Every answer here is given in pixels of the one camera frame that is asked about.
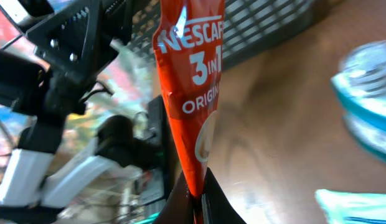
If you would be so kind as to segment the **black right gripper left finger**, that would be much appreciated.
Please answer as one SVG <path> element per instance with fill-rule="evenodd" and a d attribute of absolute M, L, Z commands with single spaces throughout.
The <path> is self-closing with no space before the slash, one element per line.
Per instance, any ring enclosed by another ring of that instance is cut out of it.
<path fill-rule="evenodd" d="M 181 172 L 166 204 L 153 224 L 194 224 L 193 197 Z"/>

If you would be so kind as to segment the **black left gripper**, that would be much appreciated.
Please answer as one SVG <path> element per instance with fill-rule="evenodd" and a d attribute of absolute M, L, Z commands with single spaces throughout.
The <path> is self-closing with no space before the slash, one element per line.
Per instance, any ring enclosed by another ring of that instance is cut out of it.
<path fill-rule="evenodd" d="M 88 81 L 117 56 L 111 41 L 131 40 L 133 1 L 79 0 L 26 32 L 42 58 L 71 73 L 73 81 Z"/>

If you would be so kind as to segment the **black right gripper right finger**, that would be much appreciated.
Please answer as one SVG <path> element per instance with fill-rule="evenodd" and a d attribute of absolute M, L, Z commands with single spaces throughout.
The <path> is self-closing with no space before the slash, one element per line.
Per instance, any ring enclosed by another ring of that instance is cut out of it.
<path fill-rule="evenodd" d="M 209 167 L 205 175 L 201 203 L 204 224 L 246 224 L 231 206 Z"/>

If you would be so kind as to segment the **red snack packet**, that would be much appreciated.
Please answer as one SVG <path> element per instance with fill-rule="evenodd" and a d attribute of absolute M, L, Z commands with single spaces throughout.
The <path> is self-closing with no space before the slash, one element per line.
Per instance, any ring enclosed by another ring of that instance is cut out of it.
<path fill-rule="evenodd" d="M 204 191 L 222 76 L 224 0 L 161 0 L 153 35 L 161 93 L 191 194 Z"/>

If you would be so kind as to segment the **teal wet wipes pack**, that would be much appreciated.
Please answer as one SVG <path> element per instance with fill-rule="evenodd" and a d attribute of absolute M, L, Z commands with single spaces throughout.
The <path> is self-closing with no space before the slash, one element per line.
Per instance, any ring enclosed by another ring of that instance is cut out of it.
<path fill-rule="evenodd" d="M 328 224 L 386 224 L 386 194 L 315 191 Z"/>

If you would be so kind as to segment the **blue mouthwash bottle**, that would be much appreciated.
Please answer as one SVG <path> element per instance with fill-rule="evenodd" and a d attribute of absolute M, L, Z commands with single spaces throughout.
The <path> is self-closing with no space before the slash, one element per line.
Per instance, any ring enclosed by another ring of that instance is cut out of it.
<path fill-rule="evenodd" d="M 331 78 L 350 135 L 386 163 L 386 40 L 358 46 Z"/>

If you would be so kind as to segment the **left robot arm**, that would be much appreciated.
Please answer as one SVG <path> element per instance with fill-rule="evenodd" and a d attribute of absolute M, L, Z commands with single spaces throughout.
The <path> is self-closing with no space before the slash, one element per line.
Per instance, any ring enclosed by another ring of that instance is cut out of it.
<path fill-rule="evenodd" d="M 122 115 L 106 120 L 95 153 L 69 171 L 47 176 L 71 114 L 83 115 L 97 93 L 99 73 L 118 56 L 113 40 L 128 44 L 133 16 L 146 1 L 72 1 L 56 11 L 48 1 L 0 1 L 0 11 L 35 45 L 50 67 L 0 48 L 0 105 L 35 117 L 21 131 L 0 183 L 0 220 L 53 223 L 101 173 L 114 167 L 155 167 L 156 147 L 133 136 Z"/>

